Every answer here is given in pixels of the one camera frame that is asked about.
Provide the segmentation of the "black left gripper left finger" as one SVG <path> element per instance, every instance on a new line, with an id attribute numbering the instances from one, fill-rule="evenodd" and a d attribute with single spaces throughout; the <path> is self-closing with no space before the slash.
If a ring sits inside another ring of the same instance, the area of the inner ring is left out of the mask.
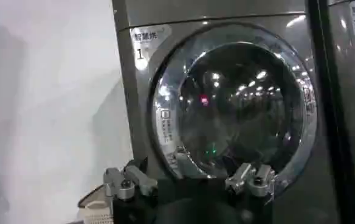
<path id="1" fill-rule="evenodd" d="M 122 170 L 116 167 L 107 168 L 103 174 L 105 197 L 129 201 L 134 198 L 136 189 L 142 196 L 155 196 L 158 191 L 158 182 L 146 174 L 147 168 L 147 157 L 130 160 Z"/>

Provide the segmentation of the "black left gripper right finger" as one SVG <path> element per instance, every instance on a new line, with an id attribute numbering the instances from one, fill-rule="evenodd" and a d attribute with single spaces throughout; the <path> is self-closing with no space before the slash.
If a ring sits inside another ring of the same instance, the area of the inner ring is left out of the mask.
<path id="1" fill-rule="evenodd" d="M 275 171 L 262 164 L 254 168 L 251 163 L 242 163 L 236 172 L 225 180 L 225 187 L 235 195 L 248 191 L 255 197 L 274 196 Z"/>

